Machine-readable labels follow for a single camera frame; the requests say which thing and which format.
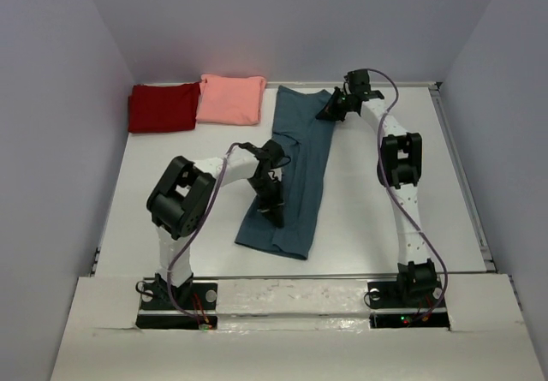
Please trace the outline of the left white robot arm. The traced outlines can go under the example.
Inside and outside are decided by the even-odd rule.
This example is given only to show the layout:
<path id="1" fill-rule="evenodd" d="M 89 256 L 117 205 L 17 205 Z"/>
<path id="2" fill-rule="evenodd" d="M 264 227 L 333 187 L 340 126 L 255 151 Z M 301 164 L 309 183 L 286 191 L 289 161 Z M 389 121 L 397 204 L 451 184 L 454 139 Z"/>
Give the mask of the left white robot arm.
<path id="1" fill-rule="evenodd" d="M 159 243 L 159 267 L 141 295 L 190 315 L 183 302 L 191 295 L 190 246 L 202 230 L 221 188 L 240 180 L 255 192 L 257 212 L 276 228 L 284 225 L 281 168 L 291 158 L 274 140 L 262 146 L 234 143 L 221 157 L 191 161 L 173 158 L 146 201 Z"/>

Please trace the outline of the pink t-shirt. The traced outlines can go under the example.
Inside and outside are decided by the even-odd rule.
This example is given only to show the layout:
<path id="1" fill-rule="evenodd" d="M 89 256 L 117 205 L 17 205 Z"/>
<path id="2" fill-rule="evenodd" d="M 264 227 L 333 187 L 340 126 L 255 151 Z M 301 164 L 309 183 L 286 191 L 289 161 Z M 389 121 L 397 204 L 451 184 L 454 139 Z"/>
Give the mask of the pink t-shirt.
<path id="1" fill-rule="evenodd" d="M 258 125 L 266 83 L 262 76 L 201 75 L 196 120 L 236 126 Z"/>

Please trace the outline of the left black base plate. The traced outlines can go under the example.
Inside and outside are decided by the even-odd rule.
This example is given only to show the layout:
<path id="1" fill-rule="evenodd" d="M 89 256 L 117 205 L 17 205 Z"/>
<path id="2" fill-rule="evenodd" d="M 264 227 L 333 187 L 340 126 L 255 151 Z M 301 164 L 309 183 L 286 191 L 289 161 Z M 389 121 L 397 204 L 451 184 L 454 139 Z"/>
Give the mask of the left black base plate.
<path id="1" fill-rule="evenodd" d="M 142 330 L 215 330 L 217 288 L 212 281 L 185 283 L 171 290 L 174 305 L 162 280 L 140 280 L 135 284 L 140 296 L 135 324 Z"/>

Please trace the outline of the folded red t-shirt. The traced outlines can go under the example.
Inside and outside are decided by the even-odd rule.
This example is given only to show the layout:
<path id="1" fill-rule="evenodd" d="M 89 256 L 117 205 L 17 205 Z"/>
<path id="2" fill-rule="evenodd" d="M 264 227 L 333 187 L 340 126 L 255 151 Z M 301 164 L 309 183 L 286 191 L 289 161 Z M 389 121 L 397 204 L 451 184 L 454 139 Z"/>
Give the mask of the folded red t-shirt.
<path id="1" fill-rule="evenodd" d="M 200 99 L 198 82 L 178 86 L 136 85 L 128 97 L 128 131 L 164 134 L 192 131 Z"/>

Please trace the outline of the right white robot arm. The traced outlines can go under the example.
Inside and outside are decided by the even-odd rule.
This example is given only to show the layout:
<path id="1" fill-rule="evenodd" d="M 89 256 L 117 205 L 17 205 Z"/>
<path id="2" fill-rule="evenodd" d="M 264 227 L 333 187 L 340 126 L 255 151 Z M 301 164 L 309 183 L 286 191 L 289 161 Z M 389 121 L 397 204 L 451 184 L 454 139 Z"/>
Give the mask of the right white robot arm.
<path id="1" fill-rule="evenodd" d="M 383 93 L 374 90 L 370 73 L 388 75 L 375 68 L 356 69 L 346 73 L 342 86 L 334 88 L 331 98 L 316 118 L 342 122 L 355 113 L 375 131 L 377 137 L 378 180 L 390 199 L 398 239 L 397 275 L 381 289 L 370 289 L 366 299 L 372 309 L 416 308 L 428 315 L 441 303 L 444 290 L 436 272 L 434 259 L 439 254 L 432 248 L 420 225 L 418 186 L 422 176 L 422 137 L 410 132 L 391 114 L 399 101 L 399 90 L 389 83 L 395 98 L 387 104 Z"/>

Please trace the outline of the blue t-shirt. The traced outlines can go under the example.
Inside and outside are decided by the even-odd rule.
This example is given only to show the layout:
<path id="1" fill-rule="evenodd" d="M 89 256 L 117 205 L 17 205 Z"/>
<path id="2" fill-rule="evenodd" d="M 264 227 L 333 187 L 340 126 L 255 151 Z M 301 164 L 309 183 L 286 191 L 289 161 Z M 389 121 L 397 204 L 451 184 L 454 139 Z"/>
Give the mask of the blue t-shirt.
<path id="1" fill-rule="evenodd" d="M 313 245 L 324 176 L 335 123 L 316 115 L 331 94 L 301 93 L 280 86 L 272 124 L 272 139 L 290 158 L 282 167 L 283 221 L 276 228 L 259 213 L 255 200 L 247 210 L 235 243 L 264 253 L 306 260 Z"/>

